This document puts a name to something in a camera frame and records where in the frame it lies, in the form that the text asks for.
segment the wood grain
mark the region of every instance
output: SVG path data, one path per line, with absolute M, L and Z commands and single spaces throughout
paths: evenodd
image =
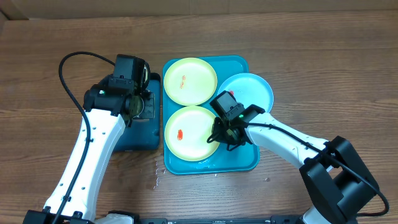
M 388 215 L 359 222 L 395 223 L 397 25 L 397 11 L 8 21 L 0 37 L 0 223 L 21 223 L 28 209 L 40 210 L 62 175 L 81 118 L 57 68 L 81 50 L 112 60 L 136 55 L 159 73 L 172 58 L 243 56 L 271 84 L 277 119 L 313 136 L 343 136 L 358 150 L 391 204 Z M 111 72 L 78 56 L 64 76 L 82 102 Z M 97 216 L 116 209 L 142 217 L 267 217 L 311 206 L 298 170 L 266 149 L 254 170 L 216 177 L 173 175 L 163 159 L 163 144 L 113 155 Z M 363 210 L 381 209 L 375 198 Z

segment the wooden table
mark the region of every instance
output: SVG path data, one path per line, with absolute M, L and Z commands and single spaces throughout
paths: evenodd
M 397 11 L 6 22 L 0 41 L 0 223 L 21 223 L 28 209 L 40 210 L 63 173 L 81 116 L 57 68 L 63 56 L 82 50 L 112 60 L 137 55 L 159 73 L 172 58 L 244 57 L 273 88 L 278 120 L 321 138 L 343 136 L 358 150 L 391 204 L 388 215 L 360 223 L 395 223 L 397 28 Z M 82 103 L 84 92 L 112 71 L 97 58 L 78 56 L 65 64 L 64 76 Z M 266 149 L 254 170 L 217 176 L 173 175 L 163 160 L 162 143 L 154 152 L 113 155 L 97 216 L 116 209 L 142 217 L 268 217 L 311 206 L 298 170 Z M 382 210 L 382 203 L 376 198 L 363 210 Z

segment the cable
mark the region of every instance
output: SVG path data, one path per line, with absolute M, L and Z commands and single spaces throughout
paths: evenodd
M 88 146 L 90 145 L 90 139 L 91 139 L 90 123 L 89 123 L 89 121 L 88 121 L 87 115 L 86 115 L 84 109 L 80 106 L 79 102 L 78 102 L 78 101 L 76 100 L 76 98 L 73 96 L 72 92 L 69 90 L 69 88 L 68 88 L 67 84 L 65 83 L 65 80 L 63 79 L 63 76 L 62 76 L 62 67 L 63 67 L 63 64 L 65 63 L 65 61 L 66 61 L 68 58 L 70 58 L 70 57 L 72 57 L 72 56 L 74 56 L 74 55 L 91 55 L 91 56 L 94 56 L 94 57 L 98 57 L 98 58 L 100 58 L 100 59 L 102 59 L 102 60 L 104 60 L 104 61 L 106 61 L 106 62 L 108 62 L 108 63 L 110 63 L 111 65 L 114 66 L 114 62 L 112 62 L 111 60 L 109 60 L 109 59 L 107 59 L 107 58 L 104 58 L 104 57 L 102 57 L 102 56 L 100 56 L 100 55 L 98 55 L 98 54 L 91 53 L 91 52 L 74 52 L 74 53 L 70 53 L 70 54 L 68 54 L 67 56 L 65 56 L 65 57 L 61 60 L 61 62 L 60 62 L 60 66 L 59 66 L 59 68 L 58 68 L 58 73 L 59 73 L 59 75 L 60 75 L 61 84 L 62 84 L 63 88 L 65 89 L 65 91 L 68 93 L 69 97 L 72 99 L 73 103 L 74 103 L 74 104 L 76 105 L 76 107 L 79 109 L 81 115 L 83 116 L 83 119 L 85 120 L 86 129 L 87 129 L 87 137 L 86 137 L 85 148 L 84 148 L 84 150 L 83 150 L 83 154 L 81 155 L 80 162 L 79 162 L 79 164 L 78 164 L 78 166 L 77 166 L 77 168 L 76 168 L 76 172 L 75 172 L 75 174 L 73 175 L 72 180 L 70 181 L 70 184 L 69 184 L 69 187 L 68 187 L 68 190 L 67 190 L 65 196 L 63 196 L 61 205 L 60 205 L 60 207 L 58 208 L 57 214 L 55 215 L 55 218 L 54 218 L 52 224 L 57 224 L 58 219 L 59 219 L 60 216 L 61 216 L 62 210 L 63 210 L 63 208 L 65 208 L 65 205 L 66 205 L 67 202 L 68 202 L 70 193 L 72 192 L 73 186 L 75 185 L 75 182 L 76 182 L 76 180 L 77 180 L 77 177 L 79 176 L 81 167 L 83 166 L 83 163 L 84 163 L 84 161 L 85 161 L 85 159 L 86 159 L 86 155 L 87 155 L 87 152 L 88 152 Z
M 265 128 L 272 128 L 272 129 L 276 129 L 288 136 L 290 136 L 291 138 L 293 138 L 294 140 L 298 141 L 299 143 L 303 144 L 304 146 L 308 147 L 309 149 L 312 149 L 320 154 L 322 154 L 323 156 L 325 156 L 327 159 L 329 159 L 330 161 L 334 162 L 335 164 L 338 164 L 339 166 L 341 166 L 341 168 L 343 168 L 344 170 L 348 171 L 351 175 L 355 176 L 356 178 L 358 178 L 359 180 L 361 180 L 362 182 L 364 182 L 366 185 L 368 185 L 370 188 L 372 188 L 372 190 L 374 191 L 374 193 L 376 193 L 381 200 L 384 203 L 384 210 L 381 212 L 374 212 L 374 213 L 358 213 L 356 214 L 357 217 L 380 217 L 382 215 L 385 215 L 389 210 L 390 210 L 390 205 L 388 203 L 387 198 L 381 193 L 380 190 L 378 190 L 377 188 L 375 188 L 375 186 L 373 186 L 371 183 L 369 183 L 365 178 L 361 177 L 359 174 L 357 174 L 355 171 L 351 170 L 350 168 L 348 168 L 346 165 L 344 165 L 342 162 L 338 161 L 337 159 L 331 157 L 330 155 L 328 155 L 327 153 L 325 153 L 324 151 L 312 146 L 309 142 L 305 142 L 304 140 L 300 139 L 299 137 L 295 136 L 294 134 L 286 131 L 283 128 L 280 128 L 278 126 L 274 126 L 273 124 L 261 124 L 261 123 L 246 123 L 246 127 L 248 126 L 260 126 L 260 127 L 265 127 Z

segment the plate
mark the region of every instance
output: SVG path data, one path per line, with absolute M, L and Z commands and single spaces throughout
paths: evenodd
M 229 91 L 245 108 L 253 104 L 269 113 L 274 104 L 271 86 L 255 74 L 240 73 L 229 77 L 221 84 L 217 95 L 224 90 Z
M 213 96 L 217 88 L 214 68 L 199 58 L 183 58 L 167 69 L 164 90 L 174 102 L 184 105 L 200 105 Z
M 200 161 L 211 156 L 220 145 L 219 142 L 206 142 L 215 118 L 211 111 L 200 106 L 179 109 L 165 127 L 167 147 L 185 161 Z

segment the tray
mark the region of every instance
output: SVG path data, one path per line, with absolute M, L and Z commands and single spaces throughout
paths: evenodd
M 217 89 L 229 77 L 249 72 L 248 63 L 238 55 L 223 55 L 214 57 L 200 57 L 200 59 L 208 62 L 217 73 Z M 163 67 L 163 77 L 167 69 L 179 59 L 168 61 Z M 212 113 L 216 114 L 210 106 L 210 101 L 216 96 L 216 93 L 206 102 L 199 105 L 209 109 Z M 167 121 L 171 115 L 183 108 L 172 101 L 163 89 L 163 131 Z M 237 149 L 228 152 L 226 144 L 220 144 L 216 152 L 202 161 L 188 162 L 177 158 L 168 149 L 164 141 L 164 163 L 166 168 L 173 174 L 209 174 L 219 172 L 232 172 L 232 171 L 245 171 L 255 168 L 260 161 L 260 150 L 258 146 L 246 144 L 239 146 Z

